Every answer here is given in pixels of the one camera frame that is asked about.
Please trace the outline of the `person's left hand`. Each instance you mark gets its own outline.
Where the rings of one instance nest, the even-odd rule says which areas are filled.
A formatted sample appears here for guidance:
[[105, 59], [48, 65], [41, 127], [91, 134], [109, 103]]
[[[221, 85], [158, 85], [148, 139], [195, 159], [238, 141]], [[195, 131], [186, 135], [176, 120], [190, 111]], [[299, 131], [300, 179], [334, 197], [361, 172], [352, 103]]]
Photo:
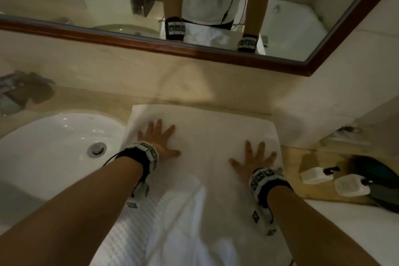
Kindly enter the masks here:
[[164, 129], [162, 126], [162, 137], [156, 138], [155, 137], [155, 124], [156, 122], [150, 121], [147, 124], [146, 133], [147, 133], [147, 141], [149, 144], [153, 145], [159, 154], [160, 161], [166, 161], [172, 158], [164, 158], [164, 148], [169, 148], [168, 143], [170, 138], [175, 133], [176, 126], [171, 125], [168, 128]]

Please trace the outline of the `person's right hand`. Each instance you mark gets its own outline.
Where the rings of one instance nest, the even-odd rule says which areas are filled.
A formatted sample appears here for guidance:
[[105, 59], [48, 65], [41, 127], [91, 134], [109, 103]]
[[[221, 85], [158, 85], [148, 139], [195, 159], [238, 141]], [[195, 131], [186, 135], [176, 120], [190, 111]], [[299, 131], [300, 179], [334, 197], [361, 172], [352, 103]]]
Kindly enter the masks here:
[[269, 156], [264, 156], [263, 161], [257, 161], [257, 151], [254, 152], [252, 149], [251, 142], [249, 140], [245, 141], [245, 158], [244, 162], [248, 166], [248, 176], [239, 176], [243, 183], [248, 183], [253, 172], [259, 168], [273, 168], [276, 158], [278, 156], [276, 151], [272, 151]]

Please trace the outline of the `white towel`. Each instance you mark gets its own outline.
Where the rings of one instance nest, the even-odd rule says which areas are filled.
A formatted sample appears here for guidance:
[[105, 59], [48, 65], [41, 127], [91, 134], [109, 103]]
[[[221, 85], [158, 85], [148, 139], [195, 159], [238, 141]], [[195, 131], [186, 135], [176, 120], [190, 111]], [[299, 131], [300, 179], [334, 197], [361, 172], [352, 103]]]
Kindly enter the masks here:
[[289, 266], [292, 256], [269, 211], [228, 160], [245, 141], [281, 154], [272, 122], [172, 105], [136, 105], [122, 147], [161, 118], [176, 125], [169, 145], [181, 156], [162, 162], [135, 191], [90, 266]]

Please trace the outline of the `person's left forearm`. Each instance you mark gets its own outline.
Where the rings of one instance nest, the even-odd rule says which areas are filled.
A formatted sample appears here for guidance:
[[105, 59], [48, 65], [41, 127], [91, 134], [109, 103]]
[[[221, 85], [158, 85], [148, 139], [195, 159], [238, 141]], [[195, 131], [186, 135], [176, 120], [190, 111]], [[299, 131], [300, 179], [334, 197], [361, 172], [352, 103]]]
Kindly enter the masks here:
[[0, 235], [0, 266], [88, 266], [143, 174], [117, 158]]

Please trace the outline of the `person's right forearm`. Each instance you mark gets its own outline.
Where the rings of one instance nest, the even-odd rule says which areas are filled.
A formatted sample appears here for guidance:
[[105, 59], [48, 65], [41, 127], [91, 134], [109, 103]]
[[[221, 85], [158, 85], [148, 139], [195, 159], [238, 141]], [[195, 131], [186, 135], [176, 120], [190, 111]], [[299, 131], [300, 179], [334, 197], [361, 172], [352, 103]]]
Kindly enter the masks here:
[[274, 187], [267, 203], [297, 266], [381, 266], [288, 187]]

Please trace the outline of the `white pump bottle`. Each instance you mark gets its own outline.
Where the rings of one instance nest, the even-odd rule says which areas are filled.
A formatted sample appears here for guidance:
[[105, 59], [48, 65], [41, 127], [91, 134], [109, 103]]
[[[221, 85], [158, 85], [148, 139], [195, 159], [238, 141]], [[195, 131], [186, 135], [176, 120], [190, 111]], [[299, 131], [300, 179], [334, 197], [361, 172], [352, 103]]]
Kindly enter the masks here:
[[374, 181], [361, 175], [349, 174], [335, 179], [334, 187], [339, 196], [362, 197], [370, 194], [370, 185], [373, 183]]
[[315, 185], [333, 180], [333, 174], [339, 171], [340, 168], [338, 166], [329, 168], [313, 167], [301, 172], [300, 178], [304, 184]]

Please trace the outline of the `chrome sink drain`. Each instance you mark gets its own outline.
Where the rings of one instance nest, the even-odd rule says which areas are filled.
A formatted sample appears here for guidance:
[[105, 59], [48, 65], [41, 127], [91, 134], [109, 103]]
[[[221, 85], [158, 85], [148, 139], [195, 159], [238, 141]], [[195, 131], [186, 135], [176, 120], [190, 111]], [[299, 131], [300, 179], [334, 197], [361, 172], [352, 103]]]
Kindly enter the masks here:
[[107, 145], [103, 142], [96, 142], [87, 149], [87, 155], [90, 158], [99, 158], [107, 151]]

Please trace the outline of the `white sink basin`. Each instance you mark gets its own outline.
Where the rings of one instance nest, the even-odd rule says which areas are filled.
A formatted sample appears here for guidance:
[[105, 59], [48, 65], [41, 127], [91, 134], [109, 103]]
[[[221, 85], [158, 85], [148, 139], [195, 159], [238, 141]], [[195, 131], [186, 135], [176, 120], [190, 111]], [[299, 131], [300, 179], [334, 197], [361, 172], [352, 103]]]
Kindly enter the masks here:
[[[0, 235], [119, 152], [125, 126], [109, 117], [70, 113], [39, 119], [0, 139]], [[90, 158], [96, 142], [106, 153]]]

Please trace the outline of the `chrome faucet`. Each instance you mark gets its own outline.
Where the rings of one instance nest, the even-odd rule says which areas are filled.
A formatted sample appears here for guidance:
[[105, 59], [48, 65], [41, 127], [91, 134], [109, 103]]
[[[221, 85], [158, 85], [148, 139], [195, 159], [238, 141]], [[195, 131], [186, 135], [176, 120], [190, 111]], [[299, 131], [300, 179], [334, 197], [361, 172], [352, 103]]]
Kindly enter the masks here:
[[8, 117], [52, 98], [56, 82], [35, 72], [19, 70], [0, 76], [0, 116]]

